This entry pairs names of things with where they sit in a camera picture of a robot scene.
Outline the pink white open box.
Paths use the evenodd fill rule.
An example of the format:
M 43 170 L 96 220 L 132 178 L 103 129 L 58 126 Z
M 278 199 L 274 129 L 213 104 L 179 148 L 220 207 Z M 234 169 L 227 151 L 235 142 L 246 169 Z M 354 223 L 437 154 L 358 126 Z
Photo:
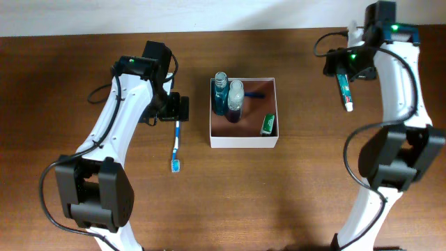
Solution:
M 263 98 L 246 97 L 239 122 L 231 123 L 225 116 L 209 111 L 209 139 L 212 148 L 273 148 L 279 139 L 279 116 L 277 111 L 276 84 L 273 77 L 241 78 L 247 93 L 264 95 Z M 261 129 L 267 114 L 275 120 L 269 136 Z

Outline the blue Listerine mouthwash bottle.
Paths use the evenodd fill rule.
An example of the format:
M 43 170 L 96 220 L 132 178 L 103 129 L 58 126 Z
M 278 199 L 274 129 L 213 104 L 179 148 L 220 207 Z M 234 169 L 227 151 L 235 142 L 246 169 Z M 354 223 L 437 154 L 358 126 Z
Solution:
M 224 116 L 227 112 L 227 96 L 229 92 L 228 77 L 224 72 L 215 74 L 214 81 L 214 111 L 216 115 Z

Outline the green toothpaste tube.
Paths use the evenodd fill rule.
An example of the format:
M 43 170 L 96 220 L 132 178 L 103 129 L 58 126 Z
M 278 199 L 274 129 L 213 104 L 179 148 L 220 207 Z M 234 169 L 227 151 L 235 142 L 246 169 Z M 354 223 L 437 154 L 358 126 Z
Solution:
M 351 97 L 347 75 L 337 74 L 337 81 L 341 91 L 342 100 L 344 102 L 344 107 L 346 108 L 347 112 L 352 112 L 353 100 Z

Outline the blue white toothbrush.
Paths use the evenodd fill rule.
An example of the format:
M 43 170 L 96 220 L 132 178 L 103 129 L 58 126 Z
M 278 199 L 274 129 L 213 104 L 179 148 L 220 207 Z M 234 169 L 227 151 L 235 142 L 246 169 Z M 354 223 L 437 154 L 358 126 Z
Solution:
M 171 159 L 171 171 L 173 173 L 177 173 L 180 171 L 180 160 L 176 157 L 179 149 L 179 136 L 180 136 L 180 122 L 177 121 L 175 123 L 175 138 L 174 138 L 174 147 L 172 151 L 172 159 Z

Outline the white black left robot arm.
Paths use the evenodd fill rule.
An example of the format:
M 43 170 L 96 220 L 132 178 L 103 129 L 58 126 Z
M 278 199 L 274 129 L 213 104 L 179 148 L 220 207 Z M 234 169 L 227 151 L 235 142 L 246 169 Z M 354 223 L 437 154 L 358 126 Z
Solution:
M 189 119 L 189 98 L 174 92 L 177 62 L 164 44 L 147 41 L 141 56 L 122 56 L 111 69 L 105 106 L 89 136 L 73 155 L 49 168 L 56 174 L 61 207 L 76 234 L 92 236 L 101 250 L 142 250 L 130 224 L 134 190 L 125 157 L 138 124 L 176 124 Z

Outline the green white soap box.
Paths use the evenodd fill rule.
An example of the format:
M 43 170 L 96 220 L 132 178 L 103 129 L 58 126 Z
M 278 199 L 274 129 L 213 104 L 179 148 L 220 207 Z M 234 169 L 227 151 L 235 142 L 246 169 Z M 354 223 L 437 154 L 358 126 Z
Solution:
M 275 122 L 274 114 L 266 114 L 261 126 L 260 134 L 262 137 L 271 136 Z

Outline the clear foaming soap pump bottle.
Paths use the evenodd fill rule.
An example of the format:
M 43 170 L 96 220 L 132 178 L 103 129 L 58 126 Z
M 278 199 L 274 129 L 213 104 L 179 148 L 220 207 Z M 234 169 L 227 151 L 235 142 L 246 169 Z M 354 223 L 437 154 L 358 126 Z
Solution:
M 240 80 L 233 80 L 230 84 L 228 94 L 228 112 L 226 117 L 229 122 L 237 123 L 241 119 L 245 91 Z

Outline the blue disposable razor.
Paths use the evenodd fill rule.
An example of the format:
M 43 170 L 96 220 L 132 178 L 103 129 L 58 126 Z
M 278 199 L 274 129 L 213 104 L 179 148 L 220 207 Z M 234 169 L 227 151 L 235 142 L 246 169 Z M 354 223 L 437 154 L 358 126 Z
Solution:
M 257 93 L 257 92 L 247 92 L 247 93 L 245 93 L 245 97 L 264 99 L 265 95 L 262 93 Z

